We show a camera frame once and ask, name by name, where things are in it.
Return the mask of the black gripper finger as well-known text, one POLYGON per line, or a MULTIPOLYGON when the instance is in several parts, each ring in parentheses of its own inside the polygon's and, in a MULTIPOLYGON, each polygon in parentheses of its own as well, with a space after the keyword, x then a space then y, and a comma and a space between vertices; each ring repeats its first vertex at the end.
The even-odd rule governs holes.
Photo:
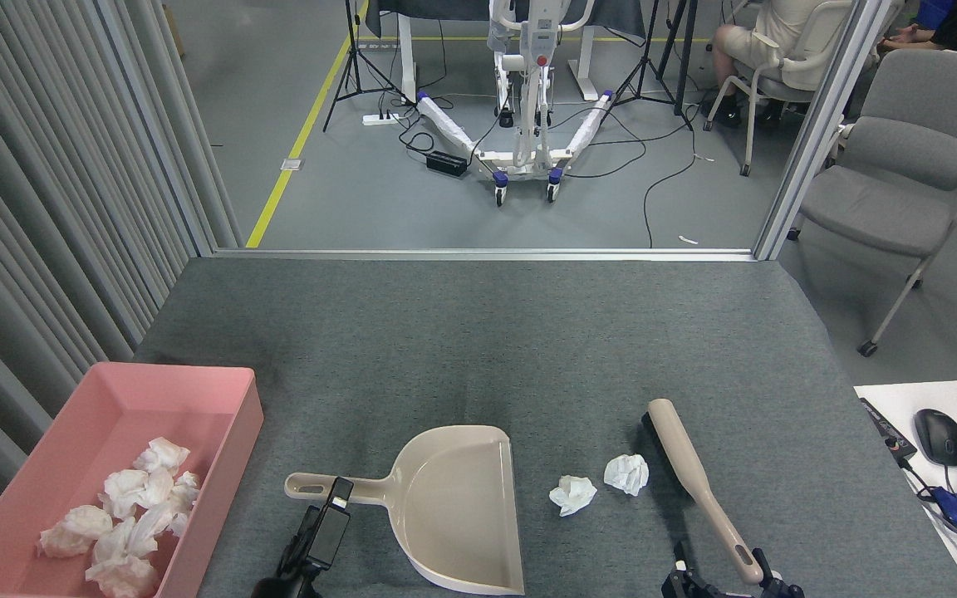
POLYGON ((299 529, 289 544, 282 550, 277 565, 277 576, 280 579, 293 580, 302 576, 302 568, 307 563, 307 552, 314 540, 319 523, 320 510, 318 507, 308 507, 299 529))
POLYGON ((776 572, 772 571, 772 568, 768 564, 768 560, 763 553, 763 549, 754 548, 752 550, 752 556, 753 560, 756 561, 760 568, 761 579, 759 581, 749 581, 748 583, 750 586, 761 587, 760 597, 805 597, 801 586, 789 584, 785 580, 779 578, 779 576, 776 576, 776 572))
POLYGON ((346 508, 353 486, 353 482, 346 478, 335 478, 329 496, 320 508, 312 528, 312 538, 305 550, 305 561, 308 564, 321 569, 329 569, 333 565, 351 519, 346 508))
POLYGON ((675 567, 661 584, 662 597, 719 597, 718 587, 704 581, 689 564, 688 545, 675 544, 675 567))

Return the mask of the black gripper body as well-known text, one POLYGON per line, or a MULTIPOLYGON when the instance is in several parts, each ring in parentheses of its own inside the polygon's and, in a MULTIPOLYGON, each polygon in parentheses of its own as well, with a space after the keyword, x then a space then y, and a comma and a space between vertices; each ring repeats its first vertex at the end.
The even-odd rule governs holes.
POLYGON ((321 597, 314 587, 315 575, 266 576, 255 583, 251 591, 252 598, 288 598, 288 597, 321 597))

